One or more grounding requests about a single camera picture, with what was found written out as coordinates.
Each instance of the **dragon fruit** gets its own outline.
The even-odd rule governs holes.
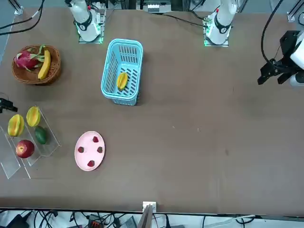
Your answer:
[[[43,47],[44,45],[40,46],[38,54],[32,54],[32,48],[21,51],[14,58],[15,63],[18,67],[24,68],[28,71],[30,71],[30,69],[42,66],[42,63],[44,62],[44,55],[41,55],[41,50]]]

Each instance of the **brown wicker basket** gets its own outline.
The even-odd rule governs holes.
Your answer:
[[[26,46],[21,51],[27,50],[29,48],[33,48],[31,53],[37,54],[39,52],[40,45]],[[47,77],[43,80],[39,80],[38,73],[40,71],[40,67],[31,69],[31,72],[29,72],[26,69],[18,67],[15,61],[13,60],[11,68],[15,78],[18,81],[26,84],[36,84],[36,85],[50,84],[60,76],[61,60],[60,60],[59,52],[54,47],[49,45],[46,45],[43,49],[49,50],[51,54],[51,66],[49,68]]]

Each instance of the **green mango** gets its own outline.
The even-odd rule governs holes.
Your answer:
[[[40,127],[40,126],[37,126],[35,128],[35,137],[38,141],[38,143],[44,145],[47,143],[47,131],[43,128],[43,127]]]

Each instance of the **table surface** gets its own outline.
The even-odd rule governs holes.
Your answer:
[[[237,14],[229,48],[204,47],[202,28],[166,16],[115,10],[108,17],[102,45],[78,44],[68,8],[44,9],[36,28],[10,35],[0,91],[20,109],[41,106],[62,147],[35,163],[32,180],[0,172],[0,207],[140,211],[143,201],[156,201],[162,212],[301,215],[304,90],[276,78],[257,84],[269,14]],[[269,58],[292,28],[286,15],[274,16],[265,37]],[[100,91],[113,38],[142,43],[137,106],[116,105]],[[13,77],[13,57],[31,44],[59,50],[62,74],[52,85]],[[91,172],[74,159],[86,131],[106,143],[103,163]]]

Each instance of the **clear plastic tray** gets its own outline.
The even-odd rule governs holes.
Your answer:
[[[29,127],[26,123],[26,112],[25,114],[20,113],[25,120],[25,127],[23,133],[19,137],[10,137],[7,133],[7,127],[9,119],[16,113],[6,113],[3,117],[2,127],[0,126],[0,143],[1,143],[1,153],[0,162],[2,168],[8,179],[11,177],[21,178],[21,179],[31,179],[30,173],[32,173],[31,167],[36,163],[41,157],[50,156],[59,146],[59,142],[56,139],[54,133],[50,129],[48,122],[45,118],[44,113],[41,108],[41,119],[39,126],[43,127],[47,131],[47,143],[42,145],[38,143],[35,138],[35,128]],[[16,156],[16,145],[21,140],[30,140],[35,145],[35,151],[32,156],[26,159],[21,159]]]

